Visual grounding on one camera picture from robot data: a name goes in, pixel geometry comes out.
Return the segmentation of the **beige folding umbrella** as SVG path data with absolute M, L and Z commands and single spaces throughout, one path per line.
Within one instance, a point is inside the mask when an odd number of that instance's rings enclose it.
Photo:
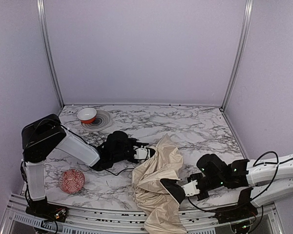
M 164 135 L 156 146 L 153 157 L 132 171 L 133 198 L 147 215 L 145 230 L 150 234 L 185 234 L 179 218 L 180 201 L 173 197 L 161 179 L 176 182 L 184 158 L 169 135 Z

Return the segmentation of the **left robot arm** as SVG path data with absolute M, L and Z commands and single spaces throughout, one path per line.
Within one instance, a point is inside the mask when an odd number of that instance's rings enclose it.
M 37 214 L 48 214 L 55 210 L 47 201 L 43 175 L 44 162 L 53 151 L 64 152 L 95 171 L 105 171 L 123 160 L 138 163 L 154 155 L 148 143 L 130 138 L 122 131 L 109 134 L 105 142 L 94 146 L 62 125 L 56 114 L 25 126 L 21 137 L 21 173 L 26 183 L 25 194 L 29 208 Z

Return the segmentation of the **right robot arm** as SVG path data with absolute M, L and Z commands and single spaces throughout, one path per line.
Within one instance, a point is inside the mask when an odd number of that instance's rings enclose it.
M 258 159 L 241 159 L 226 164 L 216 154 L 205 154 L 196 163 L 200 173 L 188 177 L 183 185 L 187 197 L 208 198 L 209 191 L 226 187 L 244 188 L 246 195 L 237 207 L 252 204 L 260 207 L 293 195 L 293 154 L 278 156 L 265 152 Z

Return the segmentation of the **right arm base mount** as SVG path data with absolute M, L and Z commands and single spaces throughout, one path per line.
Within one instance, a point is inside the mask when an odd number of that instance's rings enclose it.
M 218 220 L 219 224 L 222 224 L 249 218 L 256 215 L 258 215 L 258 211 L 256 208 L 244 206 L 235 209 L 218 209 L 218 211 L 215 212 L 214 217 Z

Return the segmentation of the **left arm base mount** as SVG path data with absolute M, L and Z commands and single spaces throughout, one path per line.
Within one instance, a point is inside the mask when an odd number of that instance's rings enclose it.
M 68 215 L 68 208 L 54 204 L 47 204 L 46 208 L 39 207 L 36 210 L 27 206 L 25 212 L 29 215 L 45 218 L 48 221 L 64 223 Z

